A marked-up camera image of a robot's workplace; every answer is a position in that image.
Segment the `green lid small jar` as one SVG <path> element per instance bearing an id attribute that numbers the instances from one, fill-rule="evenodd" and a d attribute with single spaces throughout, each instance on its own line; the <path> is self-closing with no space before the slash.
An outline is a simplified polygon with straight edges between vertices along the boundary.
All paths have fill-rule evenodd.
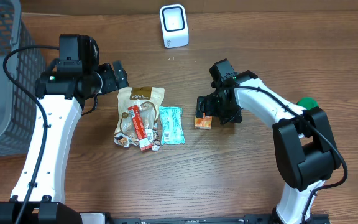
<path id="1" fill-rule="evenodd" d="M 319 106 L 318 102 L 314 98 L 310 98 L 310 97 L 304 97 L 304 98 L 300 99 L 296 104 L 298 106 L 304 107 L 307 110 L 310 110 L 312 108 Z"/>

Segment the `teal snack packet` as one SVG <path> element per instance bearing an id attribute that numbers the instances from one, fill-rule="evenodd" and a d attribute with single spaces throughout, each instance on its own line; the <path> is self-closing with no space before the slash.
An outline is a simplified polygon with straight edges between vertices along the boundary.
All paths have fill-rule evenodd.
<path id="1" fill-rule="evenodd" d="M 159 112 L 162 124 L 162 145 L 184 144 L 185 136 L 181 123 L 182 108 L 160 106 Z"/>

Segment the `orange small snack packet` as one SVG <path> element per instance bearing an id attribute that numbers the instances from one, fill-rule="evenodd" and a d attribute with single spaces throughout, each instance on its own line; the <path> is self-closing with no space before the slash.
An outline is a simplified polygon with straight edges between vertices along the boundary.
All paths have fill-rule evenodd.
<path id="1" fill-rule="evenodd" d="M 194 121 L 195 128 L 210 130 L 212 126 L 212 120 L 213 120 L 212 116 L 206 116 L 205 114 L 203 115 L 202 118 L 195 117 L 195 121 Z"/>

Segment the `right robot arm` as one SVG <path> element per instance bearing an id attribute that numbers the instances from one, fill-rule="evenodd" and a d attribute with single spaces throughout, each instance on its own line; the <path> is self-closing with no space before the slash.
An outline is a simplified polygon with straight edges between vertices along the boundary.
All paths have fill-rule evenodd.
<path id="1" fill-rule="evenodd" d="M 311 212 L 320 190 L 342 185 L 348 175 L 326 113 L 293 104 L 265 86 L 253 72 L 234 71 L 223 59 L 209 69 L 214 92 L 199 96 L 196 117 L 217 117 L 221 124 L 240 123 L 242 110 L 258 117 L 273 132 L 275 160 L 285 182 L 270 214 L 248 214 L 242 223 L 329 223 Z"/>

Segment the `red stick snack packet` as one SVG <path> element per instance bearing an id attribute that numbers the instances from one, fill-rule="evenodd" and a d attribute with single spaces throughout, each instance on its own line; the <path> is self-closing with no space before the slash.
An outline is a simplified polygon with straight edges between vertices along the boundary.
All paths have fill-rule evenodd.
<path id="1" fill-rule="evenodd" d="M 135 133 L 142 151 L 152 148 L 152 129 L 154 126 L 154 108 L 151 104 L 143 103 L 128 107 L 128 112 L 135 127 Z"/>

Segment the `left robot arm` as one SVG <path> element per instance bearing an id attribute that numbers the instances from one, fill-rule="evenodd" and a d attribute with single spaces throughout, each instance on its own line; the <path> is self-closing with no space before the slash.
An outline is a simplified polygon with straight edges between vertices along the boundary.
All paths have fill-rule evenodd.
<path id="1" fill-rule="evenodd" d="M 99 62 L 99 47 L 88 35 L 59 36 L 59 57 L 35 81 L 31 93 L 7 69 L 7 78 L 37 106 L 35 126 L 24 168 L 11 197 L 0 202 L 0 223 L 112 223 L 108 212 L 77 212 L 64 204 L 65 173 L 74 130 L 85 101 L 127 87 L 120 61 Z"/>

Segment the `beige brown snack bag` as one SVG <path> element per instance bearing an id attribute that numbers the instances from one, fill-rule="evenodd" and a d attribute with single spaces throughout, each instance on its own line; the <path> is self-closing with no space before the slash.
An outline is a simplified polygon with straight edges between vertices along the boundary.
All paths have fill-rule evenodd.
<path id="1" fill-rule="evenodd" d="M 119 121 L 114 132 L 114 143 L 128 148 L 138 146 L 141 150 L 158 151 L 160 137 L 158 135 L 159 109 L 164 99 L 165 90 L 157 87 L 125 87 L 119 90 Z M 140 116 L 145 136 L 139 138 L 134 120 Z"/>

